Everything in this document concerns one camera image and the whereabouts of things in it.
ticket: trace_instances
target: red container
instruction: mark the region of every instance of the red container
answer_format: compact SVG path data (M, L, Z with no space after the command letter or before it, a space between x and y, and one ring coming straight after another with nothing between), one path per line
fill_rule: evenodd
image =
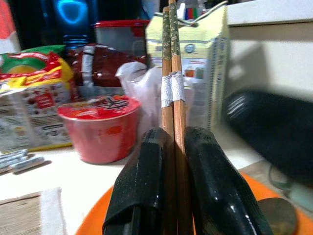
M104 164L125 158L136 142L140 104L127 96L98 96L58 108L81 160Z

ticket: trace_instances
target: white table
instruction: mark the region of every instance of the white table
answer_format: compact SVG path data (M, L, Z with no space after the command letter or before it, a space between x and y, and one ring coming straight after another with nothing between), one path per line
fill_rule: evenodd
M225 154L237 169L261 160L261 157L225 126L214 131ZM39 152L51 164L20 175L0 176L0 200L44 189L61 187L62 207L69 235L75 234L89 210L114 184L129 157L107 165L87 164L73 148Z

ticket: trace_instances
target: chopsticks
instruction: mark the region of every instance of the chopsticks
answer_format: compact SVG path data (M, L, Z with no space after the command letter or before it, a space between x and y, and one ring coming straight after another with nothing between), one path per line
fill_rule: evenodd
M162 47L162 76L168 76L172 72L170 16L169 7L163 9L163 47ZM165 173L165 200L164 200L164 235L177 234L177 202L176 202L176 170L174 151L174 119L173 103L162 107L162 128L169 135L167 154L164 157Z
M166 22L167 11L169 11L169 24L170 24L170 39L168 38L168 26ZM171 59L169 59L169 42L171 48ZM188 176L188 165L185 154L184 147L184 131L186 127L186 114L185 114L185 103L182 100L183 98L183 80L181 75L181 57L180 57L180 47L179 47L179 32L178 32L178 21L177 21L177 9L176 1L169 0L169 10L164 8L163 10L163 56L162 56L162 75L167 76L172 70L172 83L175 86L172 86L170 89L174 94L178 94L178 98L173 99L174 102L167 107L162 107L162 127L163 129L172 137L174 137L174 150L169 152L166 164L165 164L165 174L170 176L174 174L172 169L176 169L176 188L177 188L177 223L178 223L178 232L179 235L192 235L193 234L193 220L192 220L192 211L191 211L191 200L190 200L190 185L189 185L189 176ZM170 203L175 203L173 201L173 196L169 195L169 192L173 192L173 189L170 190L169 187L175 180L172 178L166 178L166 199L165 203L165 221L164 229L173 229L170 226L173 225L174 219L171 218L167 210Z

